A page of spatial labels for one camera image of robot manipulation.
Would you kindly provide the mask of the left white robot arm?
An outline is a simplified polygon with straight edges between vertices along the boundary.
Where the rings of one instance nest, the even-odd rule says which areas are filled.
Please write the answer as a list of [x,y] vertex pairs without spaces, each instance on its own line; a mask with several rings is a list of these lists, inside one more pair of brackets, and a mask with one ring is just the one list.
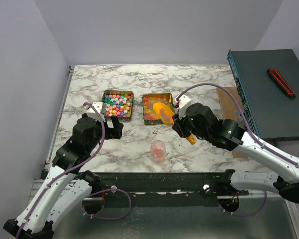
[[100,193],[99,177],[81,167],[100,151],[105,140],[120,139],[123,124],[111,117],[113,126],[97,113],[82,114],[71,137],[60,147],[47,176],[24,211],[3,228],[17,239],[51,239],[61,219],[84,197]]

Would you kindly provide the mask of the tin of gummy candies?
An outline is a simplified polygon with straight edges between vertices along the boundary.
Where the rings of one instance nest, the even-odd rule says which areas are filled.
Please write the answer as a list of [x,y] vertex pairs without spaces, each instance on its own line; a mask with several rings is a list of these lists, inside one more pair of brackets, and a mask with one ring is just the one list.
[[144,125],[164,124],[175,114],[172,93],[142,95]]

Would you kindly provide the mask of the tin of paper stars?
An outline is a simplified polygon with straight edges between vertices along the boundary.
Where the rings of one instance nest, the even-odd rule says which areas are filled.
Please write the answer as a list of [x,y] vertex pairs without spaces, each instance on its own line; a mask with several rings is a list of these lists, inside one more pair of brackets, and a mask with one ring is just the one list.
[[102,96],[105,104],[104,116],[109,119],[116,116],[120,121],[132,120],[134,94],[132,91],[105,90]]

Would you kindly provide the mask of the clear glass jar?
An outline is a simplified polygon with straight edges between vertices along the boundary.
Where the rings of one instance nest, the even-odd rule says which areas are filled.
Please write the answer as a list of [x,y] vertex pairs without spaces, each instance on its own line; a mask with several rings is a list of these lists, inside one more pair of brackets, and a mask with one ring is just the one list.
[[155,163],[163,162],[166,157],[165,143],[161,140],[154,141],[150,147],[150,157]]

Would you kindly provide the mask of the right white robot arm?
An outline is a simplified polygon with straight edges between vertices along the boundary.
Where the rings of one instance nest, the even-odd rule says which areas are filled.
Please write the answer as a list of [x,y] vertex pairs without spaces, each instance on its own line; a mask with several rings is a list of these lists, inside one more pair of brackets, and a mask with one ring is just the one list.
[[233,120],[218,119],[208,106],[194,103],[183,114],[172,116],[172,129],[191,143],[196,139],[209,142],[227,151],[243,154],[262,164],[267,173],[238,172],[221,180],[220,191],[231,195],[236,190],[260,190],[279,194],[282,198],[299,204],[299,158],[266,143],[246,127]]

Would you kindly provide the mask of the yellow plastic scoop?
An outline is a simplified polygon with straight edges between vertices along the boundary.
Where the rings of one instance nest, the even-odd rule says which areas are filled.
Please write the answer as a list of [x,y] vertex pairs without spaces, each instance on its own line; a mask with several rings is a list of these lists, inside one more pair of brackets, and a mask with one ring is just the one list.
[[[166,104],[161,102],[156,102],[153,105],[154,111],[157,113],[161,121],[167,125],[172,127],[173,126],[173,116],[178,116],[178,114],[175,114],[171,108],[169,108]],[[188,138],[185,138],[191,145],[196,144],[197,139],[191,135]]]

